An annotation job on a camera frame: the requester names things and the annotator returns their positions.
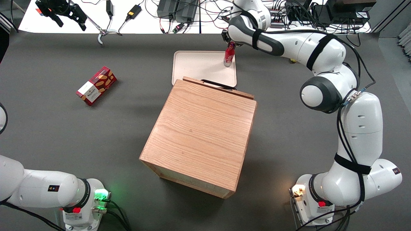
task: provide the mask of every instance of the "gray table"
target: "gray table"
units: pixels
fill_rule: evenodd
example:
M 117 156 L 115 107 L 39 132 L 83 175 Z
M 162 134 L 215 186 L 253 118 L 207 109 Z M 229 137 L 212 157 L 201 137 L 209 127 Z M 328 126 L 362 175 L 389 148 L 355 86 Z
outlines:
M 377 44 L 363 35 L 358 49 L 378 83 L 384 148 L 402 184 L 366 201 L 350 231 L 409 230 L 411 117 Z M 171 90 L 178 50 L 224 50 L 220 35 L 30 34 L 13 36 L 0 65 L 0 100 L 9 125 L 0 153 L 27 169 L 98 178 L 128 213 L 133 230 L 248 231 L 295 229 L 288 188 L 305 173 L 328 171 L 337 150 L 336 115 L 306 108 L 301 85 L 312 76 L 300 64 L 250 47 L 236 49 L 239 90 L 255 94 L 257 114 L 237 192 L 222 200 L 159 179 L 138 157 Z M 346 59 L 356 61 L 351 52 Z M 75 92 L 103 65 L 119 79 L 93 107 Z M 363 75 L 363 85 L 369 79 Z M 56 209 L 31 209 L 51 220 Z M 41 221 L 0 208 L 0 230 L 50 230 Z M 100 231 L 122 230 L 105 216 Z

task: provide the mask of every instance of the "wooden crate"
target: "wooden crate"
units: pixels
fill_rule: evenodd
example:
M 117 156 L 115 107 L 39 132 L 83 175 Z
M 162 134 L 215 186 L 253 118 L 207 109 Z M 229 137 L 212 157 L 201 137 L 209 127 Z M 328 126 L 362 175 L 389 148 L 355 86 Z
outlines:
M 158 176 L 228 198 L 237 188 L 254 96 L 177 80 L 140 155 Z

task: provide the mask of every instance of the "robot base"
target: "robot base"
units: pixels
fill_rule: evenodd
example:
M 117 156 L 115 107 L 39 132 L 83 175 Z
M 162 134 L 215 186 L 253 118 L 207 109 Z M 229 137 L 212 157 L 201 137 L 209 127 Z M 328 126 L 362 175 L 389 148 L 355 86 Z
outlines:
M 310 220 L 334 210 L 335 206 L 320 207 L 318 202 L 314 200 L 309 191 L 309 180 L 312 175 L 302 175 L 296 184 L 290 188 L 291 196 L 293 197 L 294 209 L 298 215 L 301 225 L 310 222 Z M 307 226 L 327 225 L 332 222 L 334 214 L 325 215 L 315 221 L 310 222 Z
M 94 212 L 93 208 L 105 208 L 107 203 L 96 200 L 94 192 L 96 189 L 104 189 L 104 186 L 97 179 L 87 179 L 87 181 L 90 184 L 90 197 L 81 212 L 66 213 L 63 211 L 66 231 L 96 231 L 100 226 L 103 214 Z

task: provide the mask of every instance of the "gray device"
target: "gray device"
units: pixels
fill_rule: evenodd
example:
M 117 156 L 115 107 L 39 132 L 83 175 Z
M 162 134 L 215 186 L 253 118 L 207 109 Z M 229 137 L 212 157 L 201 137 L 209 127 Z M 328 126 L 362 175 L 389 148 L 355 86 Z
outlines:
M 190 23 L 196 16 L 199 0 L 179 0 L 175 20 L 179 23 Z
M 160 0 L 157 7 L 157 16 L 164 18 L 174 18 L 177 11 L 178 0 Z

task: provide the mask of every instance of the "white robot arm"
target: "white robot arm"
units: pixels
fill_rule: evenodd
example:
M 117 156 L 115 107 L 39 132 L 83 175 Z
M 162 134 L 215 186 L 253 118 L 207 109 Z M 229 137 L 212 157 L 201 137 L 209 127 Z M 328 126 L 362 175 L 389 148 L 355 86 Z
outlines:
M 0 134 L 7 125 L 7 113 L 0 103 Z M 109 192 L 96 179 L 81 179 L 59 171 L 24 169 L 13 159 L 0 155 L 0 205 L 55 208 L 63 212 L 66 228 L 97 230 L 105 212 Z
M 260 0 L 234 0 L 232 12 L 236 13 L 229 21 L 228 30 L 223 31 L 223 38 L 306 65 L 314 77 L 300 89 L 303 104 L 325 113 L 339 110 L 341 136 L 331 169 L 326 173 L 303 175 L 290 189 L 301 223 L 330 224 L 335 206 L 358 205 L 364 199 L 397 187 L 402 181 L 401 172 L 390 161 L 379 159 L 383 137 L 379 99 L 364 92 L 365 88 L 357 90 L 359 78 L 343 62 L 346 49 L 338 38 L 306 27 L 266 32 L 270 13 Z M 351 161 L 347 145 L 357 164 Z M 359 176 L 364 179 L 363 196 Z

